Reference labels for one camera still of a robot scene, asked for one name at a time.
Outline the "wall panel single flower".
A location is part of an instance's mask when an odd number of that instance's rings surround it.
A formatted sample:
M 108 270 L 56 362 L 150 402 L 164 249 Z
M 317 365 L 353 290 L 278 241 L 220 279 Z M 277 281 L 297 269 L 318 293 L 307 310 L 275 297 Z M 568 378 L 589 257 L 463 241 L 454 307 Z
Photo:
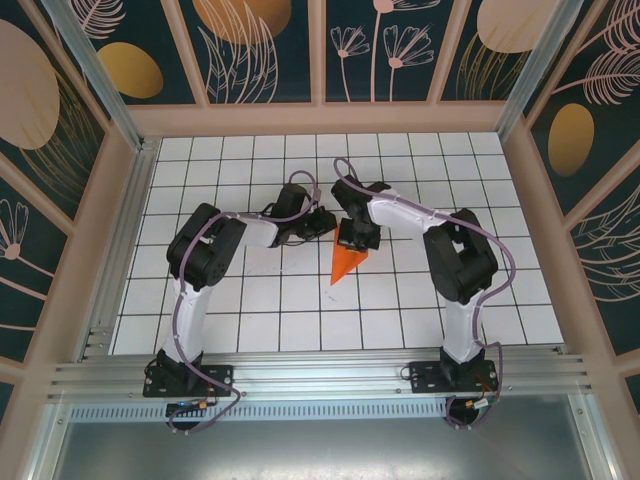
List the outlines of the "wall panel single flower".
M 0 357 L 22 363 L 67 235 L 0 178 Z

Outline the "wall panel pale circle grass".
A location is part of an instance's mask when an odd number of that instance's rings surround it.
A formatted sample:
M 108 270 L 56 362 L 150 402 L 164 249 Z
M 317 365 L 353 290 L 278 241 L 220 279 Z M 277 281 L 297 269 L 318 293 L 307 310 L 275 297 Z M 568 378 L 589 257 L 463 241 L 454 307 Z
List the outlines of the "wall panel pale circle grass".
M 544 0 L 472 0 L 443 101 L 507 99 L 544 29 Z

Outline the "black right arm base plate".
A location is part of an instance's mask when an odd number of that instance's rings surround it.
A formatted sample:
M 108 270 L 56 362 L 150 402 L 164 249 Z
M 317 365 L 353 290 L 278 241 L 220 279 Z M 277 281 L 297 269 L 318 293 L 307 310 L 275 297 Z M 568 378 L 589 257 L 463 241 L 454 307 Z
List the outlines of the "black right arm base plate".
M 469 365 L 451 365 L 442 361 L 416 361 L 408 364 L 413 393 L 481 393 L 483 387 L 496 391 L 499 386 L 496 366 L 491 360 Z

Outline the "wall panel pink feathers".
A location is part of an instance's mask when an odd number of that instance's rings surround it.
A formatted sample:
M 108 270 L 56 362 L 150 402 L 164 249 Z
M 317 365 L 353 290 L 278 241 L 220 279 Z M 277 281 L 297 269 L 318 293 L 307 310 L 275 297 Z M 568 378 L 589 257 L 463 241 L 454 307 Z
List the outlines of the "wall panel pink feathers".
M 614 354 L 640 348 L 640 185 L 619 185 L 572 229 Z

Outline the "wall panel with pink flowers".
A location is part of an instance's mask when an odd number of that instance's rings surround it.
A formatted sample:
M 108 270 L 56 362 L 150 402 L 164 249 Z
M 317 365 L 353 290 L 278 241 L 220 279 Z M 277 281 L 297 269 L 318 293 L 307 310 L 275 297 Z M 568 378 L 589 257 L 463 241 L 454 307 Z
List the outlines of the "wall panel with pink flowers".
M 326 100 L 427 99 L 454 0 L 327 0 Z

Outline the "long aluminium mounting rail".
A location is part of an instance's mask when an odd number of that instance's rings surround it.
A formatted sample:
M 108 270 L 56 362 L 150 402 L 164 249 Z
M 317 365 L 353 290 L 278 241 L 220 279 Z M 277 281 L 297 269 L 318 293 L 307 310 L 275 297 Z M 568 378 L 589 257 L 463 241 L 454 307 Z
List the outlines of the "long aluminium mounting rail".
M 506 347 L 504 395 L 586 393 L 594 383 L 582 358 L 550 346 Z M 412 361 L 432 361 L 435 348 L 209 354 L 206 364 L 234 368 L 234 386 L 247 400 L 333 400 L 408 397 Z M 91 357 L 59 364 L 47 398 L 54 402 L 142 400 L 147 355 Z

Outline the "wall panel large pale circle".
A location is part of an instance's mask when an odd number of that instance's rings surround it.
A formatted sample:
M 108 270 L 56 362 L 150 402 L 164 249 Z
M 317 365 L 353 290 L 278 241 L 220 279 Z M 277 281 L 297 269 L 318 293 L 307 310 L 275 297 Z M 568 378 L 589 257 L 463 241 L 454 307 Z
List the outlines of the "wall panel large pale circle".
M 0 12 L 0 154 L 73 220 L 104 136 L 26 14 Z

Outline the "wall panel with gold oval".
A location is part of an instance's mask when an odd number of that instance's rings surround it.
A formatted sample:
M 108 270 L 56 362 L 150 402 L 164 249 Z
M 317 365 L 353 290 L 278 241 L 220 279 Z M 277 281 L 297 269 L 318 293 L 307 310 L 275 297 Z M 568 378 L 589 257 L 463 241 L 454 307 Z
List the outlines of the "wall panel with gold oval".
M 68 0 L 127 105 L 195 102 L 161 0 Z

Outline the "grey steel sheet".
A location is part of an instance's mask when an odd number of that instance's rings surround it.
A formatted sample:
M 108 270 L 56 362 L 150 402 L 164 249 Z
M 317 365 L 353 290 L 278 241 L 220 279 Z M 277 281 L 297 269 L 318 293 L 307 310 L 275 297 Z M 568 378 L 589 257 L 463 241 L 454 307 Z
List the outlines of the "grey steel sheet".
M 438 419 L 73 424 L 54 480 L 613 480 L 555 421 L 456 431 Z

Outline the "orange paper sheet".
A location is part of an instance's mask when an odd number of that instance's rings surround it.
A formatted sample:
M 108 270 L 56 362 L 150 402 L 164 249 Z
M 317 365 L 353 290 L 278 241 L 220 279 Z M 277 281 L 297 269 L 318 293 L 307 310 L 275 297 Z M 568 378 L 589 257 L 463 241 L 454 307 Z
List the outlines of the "orange paper sheet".
M 333 286 L 352 270 L 363 263 L 369 256 L 367 252 L 349 250 L 338 243 L 341 226 L 338 226 L 333 241 L 330 285 Z

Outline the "aluminium side rail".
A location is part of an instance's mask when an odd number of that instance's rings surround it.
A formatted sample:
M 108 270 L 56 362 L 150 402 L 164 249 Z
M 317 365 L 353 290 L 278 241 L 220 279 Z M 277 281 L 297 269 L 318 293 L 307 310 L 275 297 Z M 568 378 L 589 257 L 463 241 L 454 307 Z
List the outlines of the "aluminium side rail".
M 161 146 L 147 137 L 132 157 L 72 361 L 110 351 L 138 229 Z

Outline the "wall panel circle and leaves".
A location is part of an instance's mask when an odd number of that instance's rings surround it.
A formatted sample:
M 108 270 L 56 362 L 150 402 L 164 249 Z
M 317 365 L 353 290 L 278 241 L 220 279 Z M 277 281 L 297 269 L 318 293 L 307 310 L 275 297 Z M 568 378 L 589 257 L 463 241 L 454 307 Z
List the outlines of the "wall panel circle and leaves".
M 178 0 L 211 105 L 309 103 L 308 0 Z

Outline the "aluminium corner post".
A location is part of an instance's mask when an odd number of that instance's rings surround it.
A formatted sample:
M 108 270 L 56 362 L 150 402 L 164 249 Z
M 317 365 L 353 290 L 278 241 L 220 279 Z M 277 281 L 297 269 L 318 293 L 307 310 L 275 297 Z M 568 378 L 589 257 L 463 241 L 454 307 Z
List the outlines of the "aluminium corner post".
M 128 113 L 92 40 L 106 40 L 126 17 L 123 0 L 40 0 L 102 104 L 136 151 L 143 137 Z
M 584 0 L 559 0 L 536 41 L 497 120 L 495 131 L 505 144 L 522 112 L 575 23 Z

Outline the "wall panel feather gold oval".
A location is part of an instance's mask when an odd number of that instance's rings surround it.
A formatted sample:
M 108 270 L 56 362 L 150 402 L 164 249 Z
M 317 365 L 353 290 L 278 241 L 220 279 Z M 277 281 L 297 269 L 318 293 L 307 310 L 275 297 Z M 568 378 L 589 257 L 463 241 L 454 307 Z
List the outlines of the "wall panel feather gold oval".
M 564 214 L 640 141 L 640 0 L 607 0 L 531 134 Z

